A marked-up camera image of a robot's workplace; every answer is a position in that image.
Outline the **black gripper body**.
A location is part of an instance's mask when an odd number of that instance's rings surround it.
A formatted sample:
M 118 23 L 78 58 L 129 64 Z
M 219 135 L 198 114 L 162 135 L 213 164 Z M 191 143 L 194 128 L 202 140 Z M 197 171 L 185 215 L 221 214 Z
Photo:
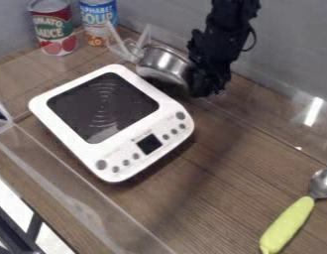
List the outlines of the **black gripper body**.
M 203 68 L 214 68 L 226 79 L 231 79 L 231 63 L 238 59 L 245 49 L 245 41 L 250 33 L 250 24 L 237 27 L 223 27 L 207 24 L 203 32 L 194 30 L 193 33 L 203 35 L 202 52 L 205 57 Z

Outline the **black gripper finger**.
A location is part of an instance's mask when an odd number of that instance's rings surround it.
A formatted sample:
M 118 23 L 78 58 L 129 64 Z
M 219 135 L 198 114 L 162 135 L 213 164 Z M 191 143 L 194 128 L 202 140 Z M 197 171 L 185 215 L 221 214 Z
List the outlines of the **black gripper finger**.
M 189 59 L 197 67 L 205 65 L 205 57 L 202 52 L 203 35 L 193 33 L 191 39 L 187 41 Z
M 193 97 L 219 94 L 225 89 L 225 76 L 214 68 L 194 66 L 190 72 L 189 93 Z

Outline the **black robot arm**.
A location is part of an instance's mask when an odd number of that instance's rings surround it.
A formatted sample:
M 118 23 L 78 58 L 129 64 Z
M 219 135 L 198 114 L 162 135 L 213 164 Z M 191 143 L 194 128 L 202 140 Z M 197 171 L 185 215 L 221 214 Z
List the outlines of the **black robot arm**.
M 187 42 L 189 60 L 194 64 L 189 91 L 193 97 L 219 94 L 231 79 L 231 63 L 245 47 L 247 36 L 255 38 L 249 20 L 257 16 L 258 0 L 211 0 L 205 31 L 194 29 Z

